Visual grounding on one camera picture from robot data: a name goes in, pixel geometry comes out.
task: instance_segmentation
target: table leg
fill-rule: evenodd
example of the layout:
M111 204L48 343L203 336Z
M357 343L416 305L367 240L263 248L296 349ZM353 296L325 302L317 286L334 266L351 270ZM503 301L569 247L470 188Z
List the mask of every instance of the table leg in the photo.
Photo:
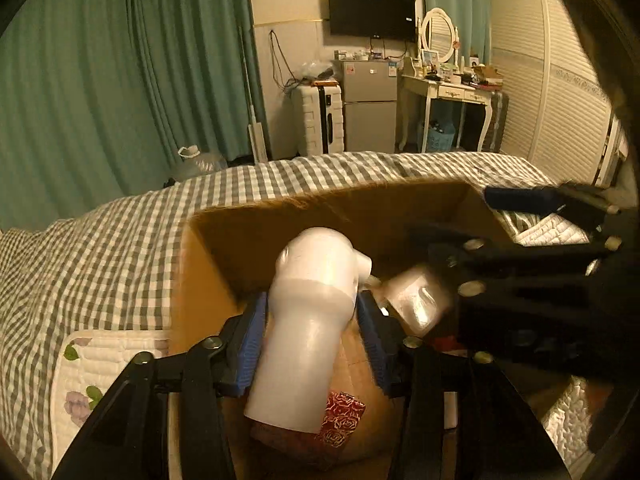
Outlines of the table leg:
M400 92L400 98L402 99L402 105L400 107L400 113L402 114L402 139L398 144L399 151L404 150L406 140L409 138L409 97L410 93L406 88L402 88Z
M421 153L427 152L427 134L429 133L429 116L431 115L431 98L427 96L427 102L424 105L424 133L422 134Z
M465 127L466 103L462 101L462 110L460 111L460 126L458 127L458 140L456 141L456 149L460 149L460 139L462 138L462 130Z
M484 144L484 138L489 130L489 122L491 122L491 115L493 113L491 108L491 101L489 101L484 107L484 123L482 124L482 131L480 132L480 139L478 140L478 151L482 151L482 145Z

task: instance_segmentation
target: tv screen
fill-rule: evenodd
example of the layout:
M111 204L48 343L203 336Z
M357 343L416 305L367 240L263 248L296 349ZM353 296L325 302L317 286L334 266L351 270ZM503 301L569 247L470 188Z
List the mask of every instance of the tv screen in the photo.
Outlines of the tv screen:
M415 41L414 0L329 0L332 34Z

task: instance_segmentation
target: green leaf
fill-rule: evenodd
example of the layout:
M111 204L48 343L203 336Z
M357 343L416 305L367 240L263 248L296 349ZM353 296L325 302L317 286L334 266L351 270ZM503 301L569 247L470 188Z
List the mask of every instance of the green leaf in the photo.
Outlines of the green leaf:
M66 346L65 352L63 353L63 355L65 356L65 359L67 361L75 361L76 359L80 358L74 346L70 344Z
M100 388L98 388L97 386L87 386L86 396L89 397L91 400L98 402L102 398L102 392L100 391Z

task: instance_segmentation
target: white dressing table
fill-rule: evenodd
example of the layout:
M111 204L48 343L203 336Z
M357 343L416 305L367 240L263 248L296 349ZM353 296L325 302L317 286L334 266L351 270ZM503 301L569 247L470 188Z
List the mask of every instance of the white dressing table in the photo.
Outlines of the white dressing table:
M460 147L460 139L462 138L463 127L465 125L466 103L484 105L484 123L482 124L482 131L480 133L480 139L478 140L478 152L482 151L482 144L484 143L484 138L486 137L486 133L489 129L489 122L491 121L491 115L493 112L491 108L492 93L490 91L473 88L467 85L430 81L428 79L421 79L411 75L403 75L401 84L402 140L399 145L400 151L404 149L404 145L406 144L406 140L409 136L409 93L418 94L427 98L427 102L424 107L424 135L422 136L421 153L425 153L427 151L427 132L429 129L429 115L431 112L432 99L462 102L460 127L458 128L458 142L456 145L458 148Z

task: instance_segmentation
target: refrigerator door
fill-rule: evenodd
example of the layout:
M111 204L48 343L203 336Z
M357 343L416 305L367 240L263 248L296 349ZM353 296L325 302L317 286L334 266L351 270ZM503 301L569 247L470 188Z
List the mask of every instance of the refrigerator door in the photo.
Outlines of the refrigerator door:
M396 102L346 103L344 143L347 152L393 153L396 146Z
M398 78L387 61L345 61L342 64L343 100L348 103L395 101Z

